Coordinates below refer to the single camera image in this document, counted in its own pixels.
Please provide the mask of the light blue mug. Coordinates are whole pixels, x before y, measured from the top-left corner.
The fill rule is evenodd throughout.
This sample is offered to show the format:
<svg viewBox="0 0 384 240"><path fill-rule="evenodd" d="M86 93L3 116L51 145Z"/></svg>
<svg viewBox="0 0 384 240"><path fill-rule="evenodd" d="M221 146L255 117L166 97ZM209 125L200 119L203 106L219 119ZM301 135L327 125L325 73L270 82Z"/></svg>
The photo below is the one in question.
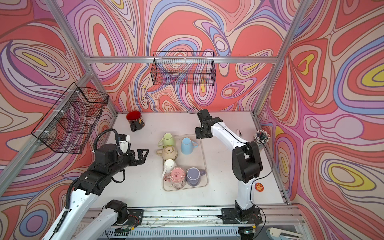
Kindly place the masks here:
<svg viewBox="0 0 384 240"><path fill-rule="evenodd" d="M184 155L190 155L198 146L199 145L190 138L183 138L181 142L181 151Z"/></svg>

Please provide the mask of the black skull mug red inside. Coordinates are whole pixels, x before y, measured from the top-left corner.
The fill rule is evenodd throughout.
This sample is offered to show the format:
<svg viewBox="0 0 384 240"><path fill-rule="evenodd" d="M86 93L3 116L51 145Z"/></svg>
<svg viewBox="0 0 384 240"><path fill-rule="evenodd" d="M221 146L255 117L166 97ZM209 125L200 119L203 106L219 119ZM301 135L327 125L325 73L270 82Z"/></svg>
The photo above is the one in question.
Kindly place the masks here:
<svg viewBox="0 0 384 240"><path fill-rule="evenodd" d="M132 132L139 131L144 128L145 122L142 118L142 114L139 111L131 111L126 115L126 119L130 124Z"/></svg>

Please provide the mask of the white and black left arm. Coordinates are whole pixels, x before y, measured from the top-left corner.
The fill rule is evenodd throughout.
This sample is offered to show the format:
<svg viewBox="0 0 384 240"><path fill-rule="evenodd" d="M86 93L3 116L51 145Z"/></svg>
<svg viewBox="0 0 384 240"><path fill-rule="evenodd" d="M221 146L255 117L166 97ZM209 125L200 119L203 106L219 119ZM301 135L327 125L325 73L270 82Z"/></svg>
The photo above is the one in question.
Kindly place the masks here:
<svg viewBox="0 0 384 240"><path fill-rule="evenodd" d="M93 148L95 161L70 184L65 207L43 236L44 240L96 240L112 225L122 225L130 217L126 203L111 200L89 225L80 233L75 233L106 186L119 182L114 176L125 174L127 167L143 165L149 154L149 149L132 150L130 137L119 134L115 129L101 132Z"/></svg>

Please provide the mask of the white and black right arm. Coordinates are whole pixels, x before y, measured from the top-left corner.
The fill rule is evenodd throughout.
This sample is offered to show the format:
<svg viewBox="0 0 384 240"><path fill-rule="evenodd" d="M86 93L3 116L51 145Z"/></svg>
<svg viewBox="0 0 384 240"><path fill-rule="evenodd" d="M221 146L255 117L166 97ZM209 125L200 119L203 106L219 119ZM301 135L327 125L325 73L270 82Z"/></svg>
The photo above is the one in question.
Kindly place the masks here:
<svg viewBox="0 0 384 240"><path fill-rule="evenodd" d="M263 222L260 209L253 203L253 189L263 170L259 145L248 142L230 130L224 121L213 118L207 109L197 112L201 125L195 128L197 139L218 138L232 151L232 171L239 181L238 195L233 208L222 208L218 215L224 224L259 225Z"/></svg>

